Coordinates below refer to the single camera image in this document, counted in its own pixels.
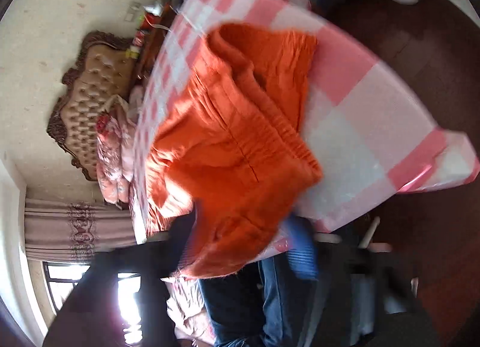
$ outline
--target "headboard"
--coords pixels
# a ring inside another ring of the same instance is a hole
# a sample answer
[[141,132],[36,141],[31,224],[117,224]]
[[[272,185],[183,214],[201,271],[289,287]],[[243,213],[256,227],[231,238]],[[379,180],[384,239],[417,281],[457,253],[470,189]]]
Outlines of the headboard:
[[76,68],[62,78],[67,90],[50,116],[47,133],[73,156],[71,164],[81,168],[88,180],[97,180],[95,125],[100,109],[114,94],[128,100],[135,60],[127,58],[125,50],[131,41],[99,31],[87,34]]

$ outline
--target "pink and white checkered tablecloth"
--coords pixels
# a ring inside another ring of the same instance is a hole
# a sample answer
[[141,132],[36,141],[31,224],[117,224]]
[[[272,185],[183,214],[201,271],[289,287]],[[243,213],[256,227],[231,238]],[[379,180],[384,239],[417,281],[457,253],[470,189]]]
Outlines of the pink and white checkered tablecloth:
[[[158,125],[187,83],[201,36],[224,21],[295,28],[318,38],[302,136],[324,178],[297,205],[318,231],[335,230],[399,191],[474,180],[480,165],[466,135],[440,129],[385,63],[308,8],[308,0],[185,1],[158,55],[135,134],[136,233],[148,220],[145,160]],[[279,232],[261,256],[286,249]]]

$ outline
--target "jeans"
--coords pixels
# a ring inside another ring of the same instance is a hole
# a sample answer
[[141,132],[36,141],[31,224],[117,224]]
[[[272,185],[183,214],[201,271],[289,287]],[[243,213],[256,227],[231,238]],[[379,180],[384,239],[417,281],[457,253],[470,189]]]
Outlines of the jeans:
[[311,307],[312,281],[298,279],[286,254],[257,262],[262,291],[254,278],[237,274],[200,280],[217,336],[215,347],[297,347]]

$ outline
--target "dark red floor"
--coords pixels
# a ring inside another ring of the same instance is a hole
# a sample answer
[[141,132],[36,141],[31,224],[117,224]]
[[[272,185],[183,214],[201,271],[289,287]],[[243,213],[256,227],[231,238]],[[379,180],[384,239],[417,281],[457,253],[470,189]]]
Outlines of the dark red floor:
[[[384,59],[441,127],[480,152],[480,28],[448,0],[400,5],[347,0],[328,19]],[[392,243],[419,273],[419,297],[449,340],[480,300],[480,179],[396,195],[376,208],[375,241]]]

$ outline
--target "person's leg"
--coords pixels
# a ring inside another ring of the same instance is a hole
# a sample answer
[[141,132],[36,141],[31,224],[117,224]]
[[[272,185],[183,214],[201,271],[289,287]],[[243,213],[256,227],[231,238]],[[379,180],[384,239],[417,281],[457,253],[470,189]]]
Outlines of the person's leg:
[[237,274],[199,280],[200,290],[217,336],[216,347],[263,346],[265,316],[262,297],[247,265]]
[[297,347],[303,338],[305,316],[311,311],[314,282],[297,278],[286,254],[259,263],[265,292],[263,343],[266,347]]

